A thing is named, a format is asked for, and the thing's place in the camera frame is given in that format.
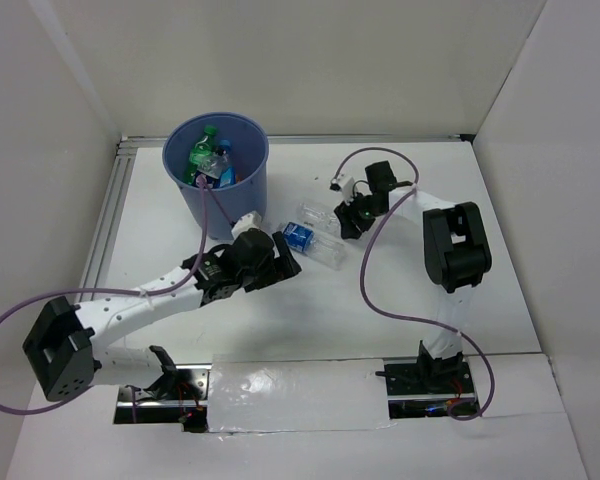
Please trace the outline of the clear bottle white cap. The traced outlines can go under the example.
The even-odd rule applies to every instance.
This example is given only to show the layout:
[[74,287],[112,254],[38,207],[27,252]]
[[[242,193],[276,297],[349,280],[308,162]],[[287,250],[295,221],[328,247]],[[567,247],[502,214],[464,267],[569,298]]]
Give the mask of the clear bottle white cap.
[[319,202],[302,201],[296,213],[298,219],[310,227],[332,235],[337,235],[339,232],[340,223],[334,211]]

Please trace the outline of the blue label water bottle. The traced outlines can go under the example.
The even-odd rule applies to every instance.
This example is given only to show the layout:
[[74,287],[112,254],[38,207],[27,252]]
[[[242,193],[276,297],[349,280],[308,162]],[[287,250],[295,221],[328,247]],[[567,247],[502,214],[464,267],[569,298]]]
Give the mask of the blue label water bottle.
[[346,258],[343,243],[329,235],[296,223],[281,222],[278,230],[288,247],[333,270],[339,270]]

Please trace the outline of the crushed bottle blue label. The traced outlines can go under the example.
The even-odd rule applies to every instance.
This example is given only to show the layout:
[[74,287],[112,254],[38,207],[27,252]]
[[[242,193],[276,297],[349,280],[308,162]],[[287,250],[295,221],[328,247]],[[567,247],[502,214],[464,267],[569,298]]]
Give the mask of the crushed bottle blue label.
[[216,180],[217,188],[225,188],[237,183],[236,171],[230,159],[231,150],[232,145],[229,140],[221,140],[218,143],[216,149],[216,165],[219,169],[219,176]]

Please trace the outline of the small pepsi bottle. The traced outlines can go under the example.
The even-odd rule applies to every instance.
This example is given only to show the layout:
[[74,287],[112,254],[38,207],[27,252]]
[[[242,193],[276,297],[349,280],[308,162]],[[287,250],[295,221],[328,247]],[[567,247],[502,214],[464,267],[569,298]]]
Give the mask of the small pepsi bottle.
[[198,165],[198,172],[207,177],[207,182],[210,183],[214,188],[216,187],[216,180],[219,176],[219,169],[216,165],[217,155],[214,154],[211,157],[206,157],[201,160]]

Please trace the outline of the green plastic bottle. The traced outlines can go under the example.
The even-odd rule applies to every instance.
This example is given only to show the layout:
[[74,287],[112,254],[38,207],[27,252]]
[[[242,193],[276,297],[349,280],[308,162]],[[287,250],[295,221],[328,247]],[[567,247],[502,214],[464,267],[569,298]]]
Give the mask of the green plastic bottle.
[[198,165],[201,160],[215,154],[215,139],[218,129],[214,125],[206,125],[202,137],[192,147],[183,176],[183,182],[194,185],[198,174]]

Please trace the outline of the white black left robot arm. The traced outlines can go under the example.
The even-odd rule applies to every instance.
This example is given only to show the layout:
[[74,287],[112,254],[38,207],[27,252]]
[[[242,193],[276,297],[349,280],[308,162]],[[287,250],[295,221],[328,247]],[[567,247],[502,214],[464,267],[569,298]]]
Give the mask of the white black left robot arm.
[[251,228],[129,295],[78,304],[65,296],[51,299],[23,351],[50,402],[69,401],[95,385],[136,387],[164,399],[189,383],[190,376],[156,343],[130,349],[117,341],[173,315],[228,299],[238,290],[260,290],[300,271],[282,233]]

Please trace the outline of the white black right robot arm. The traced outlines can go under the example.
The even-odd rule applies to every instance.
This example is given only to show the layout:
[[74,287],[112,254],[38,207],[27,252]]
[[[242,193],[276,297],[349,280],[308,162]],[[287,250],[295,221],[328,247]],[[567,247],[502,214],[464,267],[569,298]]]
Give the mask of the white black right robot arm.
[[468,322],[474,291],[492,266],[480,209],[474,202],[442,200],[421,191],[414,182],[398,181],[387,161],[366,167],[365,173],[367,195],[357,190],[353,177],[342,172],[331,180],[330,188],[343,198],[334,210],[341,237],[358,239],[377,218],[390,214],[421,230],[425,270],[440,288],[435,321],[443,327],[420,342],[416,379],[424,390],[440,391],[461,369],[460,332]]

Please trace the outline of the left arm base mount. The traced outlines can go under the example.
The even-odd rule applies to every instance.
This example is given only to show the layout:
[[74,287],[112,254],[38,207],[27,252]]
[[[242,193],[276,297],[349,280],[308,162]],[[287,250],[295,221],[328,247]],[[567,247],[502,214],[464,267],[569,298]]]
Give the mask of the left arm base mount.
[[178,379],[164,394],[120,387],[114,425],[171,425],[183,432],[207,433],[211,364],[180,364]]

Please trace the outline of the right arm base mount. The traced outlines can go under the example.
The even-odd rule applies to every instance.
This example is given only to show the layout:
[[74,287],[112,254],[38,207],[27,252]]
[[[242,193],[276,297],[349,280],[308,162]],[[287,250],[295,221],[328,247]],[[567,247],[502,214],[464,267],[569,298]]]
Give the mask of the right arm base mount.
[[446,417],[449,408],[466,418],[479,410],[469,363],[462,359],[457,369],[441,376],[426,376],[423,361],[385,360],[375,372],[386,386],[389,418],[404,420]]

